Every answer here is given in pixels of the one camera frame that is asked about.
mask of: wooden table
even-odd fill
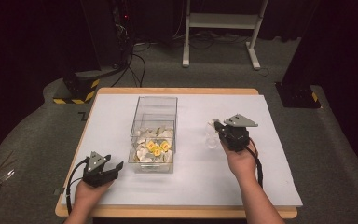
[[[257,95],[255,89],[204,89],[204,88],[101,88],[97,93],[101,94],[230,94],[230,95]],[[80,139],[82,143],[85,131]],[[65,181],[75,166],[75,159]],[[62,204],[62,194],[57,202],[56,214],[59,217],[67,217],[65,204]],[[297,215],[294,206],[277,206],[279,214],[283,218],[294,218]],[[246,217],[242,206],[179,206],[179,205],[97,205],[90,213],[91,217],[166,217],[166,218],[244,218]]]

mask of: metal stand leg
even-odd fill
[[[260,63],[258,62],[257,56],[255,55],[255,41],[257,40],[257,35],[260,30],[261,22],[263,21],[264,12],[266,11],[268,2],[269,0],[263,1],[261,5],[260,13],[258,14],[257,21],[255,23],[255,29],[252,34],[252,40],[251,42],[246,42],[246,49],[248,50],[249,56],[251,57],[252,66],[254,70],[260,70]]]
[[[186,32],[185,32],[185,44],[183,47],[183,67],[190,66],[190,47],[188,45],[188,37],[190,33],[190,0],[187,0],[187,10],[186,10]]]

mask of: transparent container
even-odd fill
[[[176,125],[176,97],[139,97],[129,155],[135,173],[173,173]]]

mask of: gray carpet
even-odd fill
[[[255,50],[262,70],[254,71],[243,42],[215,43],[190,49],[190,67],[182,67],[182,48],[161,45],[135,47],[146,62],[144,87],[256,88],[265,95],[269,111],[291,167],[304,206],[287,223],[358,223],[358,159],[339,128],[321,87],[312,86],[323,108],[284,108],[274,82],[281,81],[298,41],[258,40]],[[140,76],[142,62],[133,58]],[[119,74],[105,77],[99,88],[111,86]],[[89,105],[55,105],[52,97],[61,80],[46,86],[46,102],[19,123],[0,146],[0,163],[16,173],[0,191],[0,223],[61,223],[55,215],[61,189],[83,128],[79,112]],[[130,71],[117,87],[135,87]],[[219,220],[116,219],[112,223],[219,223]]]

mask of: white paper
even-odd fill
[[[263,165],[264,191],[274,205],[301,206],[282,144],[263,95],[175,94],[178,125],[173,174],[136,174],[127,163],[131,125],[139,96],[152,94],[99,94],[88,119],[75,165],[96,151],[112,155],[105,170],[124,161],[118,179],[100,204],[242,205],[238,182],[226,155],[218,146],[205,145],[205,126],[211,119],[235,114],[258,123],[247,128]],[[83,167],[73,180],[82,176]],[[71,187],[75,192],[76,184]]]

